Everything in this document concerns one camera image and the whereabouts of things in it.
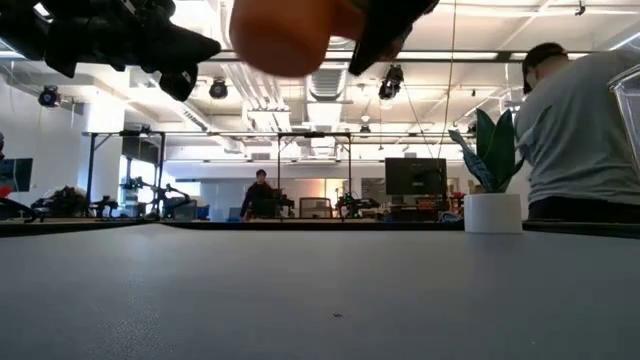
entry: office desk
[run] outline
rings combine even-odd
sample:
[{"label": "office desk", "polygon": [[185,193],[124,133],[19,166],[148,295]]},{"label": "office desk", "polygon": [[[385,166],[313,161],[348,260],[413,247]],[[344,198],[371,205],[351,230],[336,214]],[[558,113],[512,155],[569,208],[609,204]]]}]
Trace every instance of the office desk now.
[{"label": "office desk", "polygon": [[1,359],[637,359],[640,241],[196,231],[0,239]]}]

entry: baseball cap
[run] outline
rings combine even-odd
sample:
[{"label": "baseball cap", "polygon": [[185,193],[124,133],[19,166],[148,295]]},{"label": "baseball cap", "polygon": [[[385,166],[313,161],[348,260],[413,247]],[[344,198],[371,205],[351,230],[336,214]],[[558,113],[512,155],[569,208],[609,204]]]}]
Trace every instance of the baseball cap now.
[{"label": "baseball cap", "polygon": [[522,77],[524,78],[524,93],[528,94],[531,92],[532,88],[527,83],[527,70],[530,67],[536,67],[540,65],[543,61],[547,60],[552,56],[557,55],[566,55],[567,51],[557,43],[544,43],[537,45],[533,49],[529,50],[527,56],[522,61]]}]

